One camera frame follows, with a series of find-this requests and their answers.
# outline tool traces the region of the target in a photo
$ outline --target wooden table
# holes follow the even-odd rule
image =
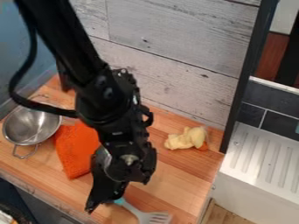
[[[36,101],[73,107],[72,92],[62,93],[57,77],[35,95]],[[169,133],[180,133],[184,126],[200,124],[159,108],[150,109],[155,113],[149,133],[150,141],[158,150],[157,169],[147,185],[130,184],[125,198],[143,211],[169,211],[174,214],[172,223],[195,224],[223,158],[217,152],[223,132],[208,128],[211,149],[208,151],[167,150],[163,142]],[[0,175],[15,186],[83,223],[137,223],[134,215],[116,205],[101,205],[92,215],[86,214],[84,206],[93,183],[92,175],[67,179],[52,139],[43,142],[38,152],[25,160],[13,157],[12,149],[13,144],[0,135]],[[31,149],[31,146],[19,147],[20,154]]]

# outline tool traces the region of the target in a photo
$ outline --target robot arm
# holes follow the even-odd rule
[[[111,70],[100,59],[67,0],[15,2],[30,34],[31,51],[10,81],[10,96],[32,109],[79,117],[99,135],[101,147],[92,158],[94,186],[86,210],[91,213],[100,203],[119,199],[129,181],[147,184],[156,169],[156,149],[146,130],[153,115],[141,104],[133,75],[126,69]],[[29,101],[14,92],[36,56],[37,32],[76,91],[75,110]]]

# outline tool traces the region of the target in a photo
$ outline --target spatula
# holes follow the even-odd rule
[[[172,219],[172,215],[168,213],[144,213],[129,204],[124,198],[115,200],[114,203],[119,206],[123,206],[132,214],[134,214],[137,217],[139,224],[169,224]]]

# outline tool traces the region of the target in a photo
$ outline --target orange towel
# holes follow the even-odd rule
[[[90,172],[90,158],[100,146],[98,134],[83,122],[61,126],[54,135],[54,145],[70,179]]]

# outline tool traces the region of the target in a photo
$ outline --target black cable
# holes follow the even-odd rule
[[[26,18],[25,16],[24,16],[24,23],[25,23],[25,26],[27,27],[27,30],[29,33],[30,51],[29,51],[29,54],[28,54],[24,64],[16,71],[16,73],[13,75],[12,79],[10,80],[10,84],[9,84],[10,97],[14,100],[15,103],[20,104],[29,109],[36,109],[39,111],[44,111],[44,112],[59,115],[59,116],[69,116],[69,117],[73,117],[73,118],[78,117],[76,115],[75,110],[56,108],[56,107],[53,107],[50,105],[46,105],[44,103],[31,101],[15,92],[17,84],[22,80],[22,78],[24,77],[26,72],[32,66],[32,64],[37,56],[37,51],[38,51],[38,41],[37,41],[36,30],[31,25],[31,23],[28,21],[28,18]]]

